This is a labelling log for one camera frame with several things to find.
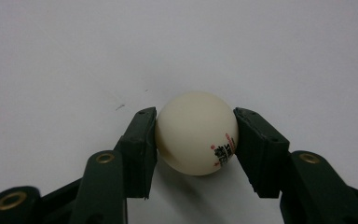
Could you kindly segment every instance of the screw hole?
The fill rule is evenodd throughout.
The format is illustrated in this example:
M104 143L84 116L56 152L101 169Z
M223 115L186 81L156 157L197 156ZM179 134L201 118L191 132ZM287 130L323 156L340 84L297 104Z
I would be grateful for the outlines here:
M108 162L112 161L114 158L115 158L114 155L112 155L110 153L104 153L97 157L97 162L98 163L108 163Z
M0 200L0 211L5 211L17 207L27 198L27 194L23 191L16 191L8 194Z
M302 154L300 154L299 157L301 160L306 161L308 163L312 163L312 164L321 162L321 160L319 160L316 156L309 154L309 153L302 153Z

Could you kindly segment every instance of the white background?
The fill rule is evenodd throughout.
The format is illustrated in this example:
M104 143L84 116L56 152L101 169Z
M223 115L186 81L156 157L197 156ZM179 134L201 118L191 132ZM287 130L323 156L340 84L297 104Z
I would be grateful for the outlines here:
M0 191L83 175L133 115L186 91L260 113L358 188L358 1L0 1ZM130 223L282 223L233 158L162 160Z

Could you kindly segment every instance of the ping pong ball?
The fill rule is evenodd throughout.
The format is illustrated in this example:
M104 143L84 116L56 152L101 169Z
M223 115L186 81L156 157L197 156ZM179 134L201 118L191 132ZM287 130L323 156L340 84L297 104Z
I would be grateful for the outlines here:
M156 122L158 152L173 169L186 175L208 175L233 156L238 124L220 98L192 91L169 101Z

